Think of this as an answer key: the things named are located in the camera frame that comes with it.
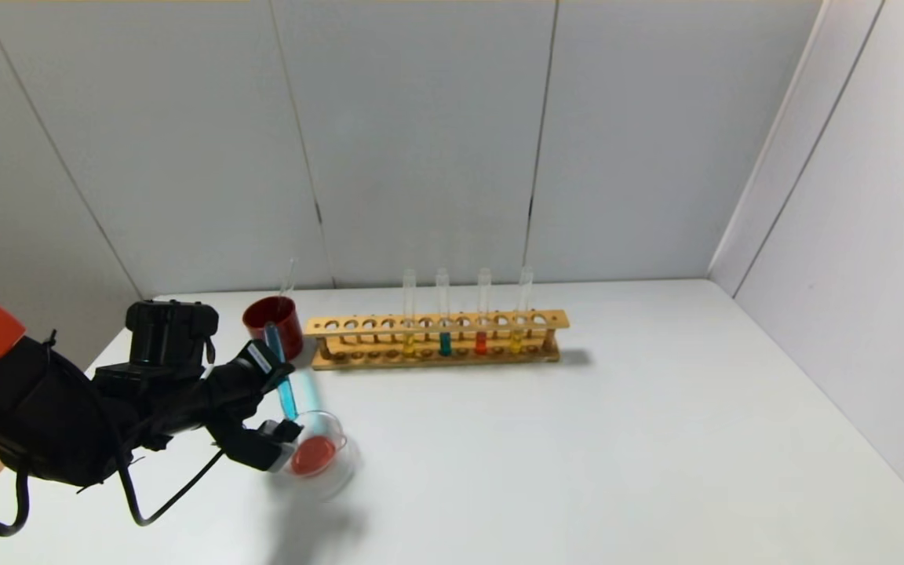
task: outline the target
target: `robotic arm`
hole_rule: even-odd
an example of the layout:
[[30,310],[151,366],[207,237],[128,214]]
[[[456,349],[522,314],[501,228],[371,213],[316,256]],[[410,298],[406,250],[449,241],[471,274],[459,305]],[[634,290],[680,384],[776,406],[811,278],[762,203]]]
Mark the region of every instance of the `robotic arm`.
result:
[[[139,301],[130,305],[129,362],[100,367],[94,379],[54,352],[0,308],[0,459],[16,472],[17,517],[0,536],[22,528],[29,512],[29,475],[77,487],[121,476],[132,517],[147,526],[176,503],[222,455],[276,471],[294,452],[294,422],[247,429],[263,395],[293,371],[266,344],[250,341],[230,362],[202,378],[202,356],[214,361],[214,308],[200,303]],[[164,450],[173,434],[204,426],[220,450],[150,518],[137,507],[128,471],[132,450]]]

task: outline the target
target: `red cup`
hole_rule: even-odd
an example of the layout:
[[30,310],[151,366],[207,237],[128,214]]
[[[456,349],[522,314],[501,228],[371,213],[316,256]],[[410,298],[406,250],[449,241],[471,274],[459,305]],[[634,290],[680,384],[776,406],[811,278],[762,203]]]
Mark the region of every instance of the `red cup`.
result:
[[289,297],[266,297],[255,301],[243,312],[243,325],[254,340],[263,339],[263,328],[268,322],[277,326],[284,356],[288,361],[294,361],[302,352],[302,326],[298,324],[295,301]]

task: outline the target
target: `yellow liquid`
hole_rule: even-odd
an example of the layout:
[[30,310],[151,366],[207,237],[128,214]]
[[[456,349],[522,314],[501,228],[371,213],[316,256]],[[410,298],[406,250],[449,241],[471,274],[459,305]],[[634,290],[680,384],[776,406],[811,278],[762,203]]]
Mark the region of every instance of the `yellow liquid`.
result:
[[414,356],[414,334],[404,334],[403,336],[403,355],[404,357]]
[[508,343],[508,349],[512,353],[521,353],[521,339],[525,336],[525,330],[513,330],[512,340]]

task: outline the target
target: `blue liquid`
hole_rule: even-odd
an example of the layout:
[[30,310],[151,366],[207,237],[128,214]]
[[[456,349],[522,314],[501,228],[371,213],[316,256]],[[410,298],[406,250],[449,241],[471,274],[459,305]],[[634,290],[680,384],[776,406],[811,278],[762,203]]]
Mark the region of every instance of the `blue liquid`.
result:
[[448,332],[444,332],[438,335],[438,340],[441,342],[441,345],[438,349],[439,355],[442,357],[448,357],[452,355],[452,334]]
[[[284,349],[281,347],[279,332],[277,332],[276,326],[270,322],[264,326],[264,343],[267,344],[267,347],[272,350],[281,363],[286,361]],[[281,384],[277,385],[277,395],[281,397],[281,411],[284,412],[284,417],[293,421],[298,417],[298,409],[295,407],[295,395],[291,391],[290,379],[286,377],[281,381]]]

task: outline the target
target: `empty test tube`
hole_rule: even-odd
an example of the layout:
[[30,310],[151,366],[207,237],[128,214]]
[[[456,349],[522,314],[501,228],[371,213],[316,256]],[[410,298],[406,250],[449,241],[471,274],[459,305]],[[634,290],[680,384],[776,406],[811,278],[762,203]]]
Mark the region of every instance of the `empty test tube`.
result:
[[[417,275],[412,268],[403,272],[403,325],[414,326],[414,293],[417,290]],[[404,334],[403,354],[411,357],[414,354],[414,334]]]
[[438,333],[438,353],[442,357],[448,357],[452,355],[452,334],[447,332],[447,329],[452,325],[452,319],[449,319],[449,272],[445,271],[445,268],[438,269],[435,287],[438,289],[438,324],[446,330]]
[[508,343],[508,349],[512,353],[521,353],[521,339],[525,335],[525,330],[517,328],[518,324],[525,322],[525,315],[528,312],[528,304],[532,298],[532,268],[524,267],[521,269],[521,278],[518,279],[518,308],[512,316],[512,325],[516,328],[512,329],[512,340]]
[[476,305],[478,314],[477,325],[480,329],[476,332],[476,346],[474,351],[477,355],[487,354],[487,325],[490,324],[490,269],[481,268],[480,275],[476,279],[479,297]]

